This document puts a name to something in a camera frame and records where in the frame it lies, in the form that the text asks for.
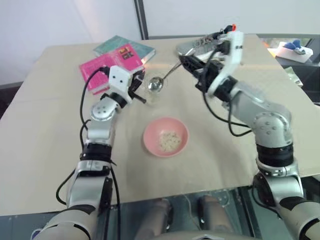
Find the white wall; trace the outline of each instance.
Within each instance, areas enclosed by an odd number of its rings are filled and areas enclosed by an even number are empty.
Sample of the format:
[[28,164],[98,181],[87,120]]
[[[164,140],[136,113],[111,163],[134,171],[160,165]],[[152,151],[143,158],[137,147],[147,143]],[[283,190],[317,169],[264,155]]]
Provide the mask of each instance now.
[[0,85],[23,81],[48,46],[114,35],[141,39],[132,0],[1,0]]
[[143,5],[149,36],[202,35],[233,23],[244,33],[320,33],[320,0],[143,0]]

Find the rice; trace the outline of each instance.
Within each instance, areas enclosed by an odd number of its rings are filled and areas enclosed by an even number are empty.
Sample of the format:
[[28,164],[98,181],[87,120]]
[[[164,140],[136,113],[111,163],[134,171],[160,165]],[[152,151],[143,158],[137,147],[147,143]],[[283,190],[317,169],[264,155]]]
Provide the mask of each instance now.
[[173,152],[181,143],[181,138],[174,132],[164,132],[160,136],[159,146],[161,151],[165,153]]

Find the pink book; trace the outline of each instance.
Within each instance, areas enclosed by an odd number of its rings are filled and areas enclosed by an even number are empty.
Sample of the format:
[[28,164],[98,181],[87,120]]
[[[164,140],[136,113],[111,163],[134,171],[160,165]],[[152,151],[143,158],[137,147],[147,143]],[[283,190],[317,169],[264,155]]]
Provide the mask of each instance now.
[[[136,51],[128,43],[80,65],[79,68],[83,79],[86,82],[96,69],[114,65],[133,71],[137,68],[141,68],[143,64]],[[93,94],[99,94],[109,88],[108,81],[109,79],[105,74],[97,72],[90,80],[87,89]]]

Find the table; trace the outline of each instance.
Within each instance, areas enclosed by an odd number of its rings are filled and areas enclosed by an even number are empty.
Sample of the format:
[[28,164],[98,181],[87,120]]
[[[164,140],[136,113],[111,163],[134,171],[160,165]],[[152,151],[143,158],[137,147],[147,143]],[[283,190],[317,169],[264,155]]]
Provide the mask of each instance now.
[[[177,62],[175,46],[188,40],[144,41],[156,48],[156,55],[145,65],[145,78],[164,76]],[[76,166],[81,152],[79,105],[84,81],[78,65],[94,58],[96,45],[47,48],[2,117],[0,215],[63,209],[55,191]],[[242,63],[233,74],[235,78],[262,89],[270,100],[292,112],[294,151],[301,175],[319,174],[320,112],[289,80],[256,35],[245,36]],[[231,136],[227,124],[206,109],[194,84],[191,74],[179,68],[168,77],[159,96],[149,95],[146,86],[141,86],[138,91],[149,103],[134,101],[123,109],[112,150],[122,202],[252,183],[258,171],[254,136]],[[89,117],[90,106],[98,99],[86,94],[84,117]],[[217,114],[227,117],[219,100],[210,104]],[[178,118],[189,129],[187,147],[172,158],[152,156],[142,146],[146,125],[161,116]]]

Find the black wire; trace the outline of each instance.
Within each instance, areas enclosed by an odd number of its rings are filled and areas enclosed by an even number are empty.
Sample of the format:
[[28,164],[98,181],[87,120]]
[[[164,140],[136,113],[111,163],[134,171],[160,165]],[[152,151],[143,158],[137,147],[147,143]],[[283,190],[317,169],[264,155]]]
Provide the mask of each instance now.
[[66,177],[66,179],[59,185],[59,187],[57,188],[56,192],[55,192],[55,198],[58,200],[59,203],[63,204],[63,205],[67,205],[67,203],[65,201],[63,201],[60,197],[59,197],[59,192],[61,190],[61,188],[66,184],[66,182],[72,177],[72,175],[75,173],[76,169],[73,169],[73,171],[70,173],[69,176]]
[[256,196],[254,194],[254,189],[255,189],[255,186],[253,185],[252,186],[252,189],[251,189],[251,195],[252,195],[252,198],[254,200],[254,202],[259,205],[260,207],[264,208],[264,209],[267,209],[267,210],[270,210],[271,212],[274,212],[275,214],[277,214],[278,218],[281,219],[280,215],[278,214],[278,212],[274,209],[272,209],[271,207],[267,206],[267,205],[263,205],[262,203],[258,202],[258,200],[256,199]]
[[80,143],[81,143],[81,149],[84,149],[85,147],[85,144],[84,144],[84,139],[83,139],[83,131],[84,131],[84,128],[87,126],[87,123],[90,122],[91,120],[88,119],[87,121],[84,122],[84,124],[82,124],[81,128],[80,128]]
[[88,87],[88,84],[90,82],[90,80],[93,78],[93,76],[98,73],[99,71],[101,71],[103,69],[103,67],[99,67],[98,69],[94,70],[93,73],[91,73],[91,75],[88,77],[88,80],[85,82],[85,85],[83,87],[83,91],[82,91],[82,95],[81,95],[81,102],[80,102],[80,119],[81,119],[81,122],[82,124],[84,125],[84,128],[86,130],[88,130],[87,128],[87,125],[85,123],[85,120],[84,120],[84,116],[83,116],[83,113],[82,113],[82,108],[84,106],[84,100],[85,100],[85,94],[86,94],[86,89]]
[[116,207],[117,207],[117,239],[121,240],[121,209],[120,209],[120,195],[119,195],[119,188],[116,179],[116,175],[114,169],[111,166],[111,174],[114,182],[114,188],[116,193]]
[[[84,122],[84,124],[82,124],[81,128],[80,128],[80,142],[81,142],[81,147],[82,149],[84,149],[84,140],[83,140],[83,137],[82,137],[82,133],[84,131],[84,128],[86,126],[86,124],[88,122],[90,122],[91,120],[88,119]],[[65,201],[63,201],[60,196],[59,196],[59,193],[60,193],[60,190],[61,188],[66,184],[66,182],[72,177],[72,175],[75,173],[75,169],[70,173],[70,175],[59,185],[59,187],[57,188],[56,192],[55,192],[55,198],[57,199],[57,201],[63,205],[67,205],[67,203]]]
[[233,107],[232,101],[233,101],[233,99],[230,99],[230,101],[229,101],[229,113],[228,113],[228,127],[229,127],[229,131],[230,131],[230,133],[231,133],[233,136],[235,136],[235,137],[242,137],[242,136],[244,136],[244,135],[246,135],[246,134],[251,133],[252,131],[249,130],[249,131],[245,131],[245,132],[240,133],[240,134],[237,134],[237,133],[235,133],[235,132],[233,131],[232,125],[231,125],[231,115],[232,115],[232,107]]
[[[208,69],[209,69],[209,65],[210,65],[210,61],[211,59],[213,58],[213,56],[218,52],[219,50],[216,48],[212,53],[211,55],[209,56],[208,58],[208,61],[206,62],[204,68],[203,68],[203,72],[202,72],[202,75],[201,75],[201,85],[202,85],[202,97],[203,97],[203,100],[204,100],[204,103],[206,105],[206,107],[208,108],[209,112],[218,120],[222,121],[222,122],[225,122],[225,123],[229,123],[228,120],[218,116],[213,110],[212,108],[209,106],[209,103],[207,101],[207,98],[206,98],[206,74],[208,72]],[[231,121],[230,124],[233,124],[233,125],[236,125],[236,126],[240,126],[240,127],[245,127],[245,128],[249,128],[249,126],[245,125],[245,124],[241,124],[241,123],[237,123],[237,122],[233,122]]]

